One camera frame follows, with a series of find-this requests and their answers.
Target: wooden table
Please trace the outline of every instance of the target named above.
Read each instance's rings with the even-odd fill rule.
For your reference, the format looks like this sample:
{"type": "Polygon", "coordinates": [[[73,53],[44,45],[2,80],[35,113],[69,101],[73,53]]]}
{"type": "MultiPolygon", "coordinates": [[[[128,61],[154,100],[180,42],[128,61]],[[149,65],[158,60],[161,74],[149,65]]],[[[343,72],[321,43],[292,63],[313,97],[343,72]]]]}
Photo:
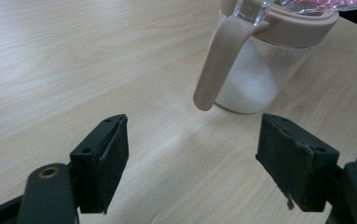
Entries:
{"type": "MultiPolygon", "coordinates": [[[[288,210],[254,158],[261,113],[195,108],[218,0],[0,1],[0,203],[67,163],[104,118],[129,117],[108,214],[82,223],[324,223],[288,210]]],[[[357,25],[339,19],[265,112],[357,156],[357,25]]]]}

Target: beige handle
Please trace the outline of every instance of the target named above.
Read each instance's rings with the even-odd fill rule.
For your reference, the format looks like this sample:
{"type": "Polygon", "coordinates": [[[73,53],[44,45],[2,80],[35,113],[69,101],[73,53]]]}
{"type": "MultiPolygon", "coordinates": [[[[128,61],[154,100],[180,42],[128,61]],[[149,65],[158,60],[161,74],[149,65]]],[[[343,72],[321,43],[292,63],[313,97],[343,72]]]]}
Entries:
{"type": "Polygon", "coordinates": [[[251,23],[234,15],[219,25],[193,95],[198,109],[207,111],[213,107],[242,46],[257,30],[251,23]]]}

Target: pitcher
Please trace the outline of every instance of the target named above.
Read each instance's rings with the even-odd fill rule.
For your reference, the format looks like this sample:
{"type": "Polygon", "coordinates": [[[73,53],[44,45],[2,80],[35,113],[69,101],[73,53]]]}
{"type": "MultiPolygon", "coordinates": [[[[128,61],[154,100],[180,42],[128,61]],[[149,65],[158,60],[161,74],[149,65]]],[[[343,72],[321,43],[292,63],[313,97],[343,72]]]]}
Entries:
{"type": "Polygon", "coordinates": [[[193,100],[251,114],[267,108],[338,19],[297,15],[272,0],[225,0],[193,100]]]}

